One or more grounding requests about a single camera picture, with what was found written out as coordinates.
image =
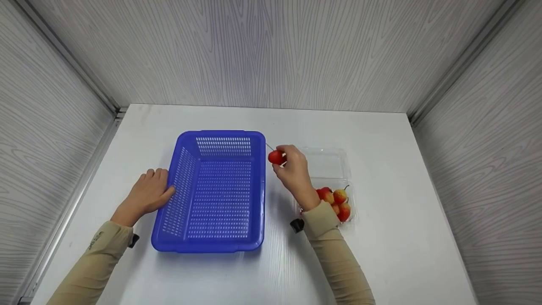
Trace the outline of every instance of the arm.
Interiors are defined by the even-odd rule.
[[[53,293],[47,305],[96,304],[113,269],[132,242],[133,225],[163,206],[175,192],[166,188],[167,170],[149,169],[135,183],[110,221],[94,235],[87,250]]]
[[[365,275],[337,229],[339,219],[330,205],[320,202],[311,184],[307,159],[293,145],[277,149],[286,153],[288,161],[284,167],[274,164],[273,170],[304,210],[307,238],[337,304],[375,304]]]
[[[374,305],[369,283],[337,225],[331,206],[321,202],[303,213],[307,238],[320,261],[337,304]]]

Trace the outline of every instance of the blue plastic basket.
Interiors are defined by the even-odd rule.
[[[167,185],[175,195],[158,210],[158,251],[252,251],[263,242],[266,140],[257,131],[187,131],[177,139]]]

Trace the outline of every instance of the hand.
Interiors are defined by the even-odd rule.
[[[320,204],[320,198],[312,187],[308,176],[307,158],[293,145],[280,145],[277,150],[286,153],[284,167],[273,164],[273,170],[282,184],[294,195],[304,211],[309,211]]]
[[[111,221],[127,227],[132,227],[143,215],[162,207],[175,193],[170,186],[166,190],[167,170],[158,168],[147,170],[134,184],[128,197],[119,205]]]

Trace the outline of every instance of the basket perforated side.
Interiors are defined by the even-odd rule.
[[[250,156],[248,137],[196,137],[202,156]]]
[[[176,191],[165,207],[162,231],[182,239],[190,206],[190,188],[196,170],[196,158],[183,147],[179,162],[183,166],[179,166],[175,173],[173,185]]]

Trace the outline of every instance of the wrist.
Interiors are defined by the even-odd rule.
[[[141,218],[139,213],[121,204],[111,216],[111,221],[121,226],[133,227],[139,218]]]
[[[305,212],[316,208],[320,204],[318,193],[312,187],[297,193],[297,195],[294,195],[294,198]]]

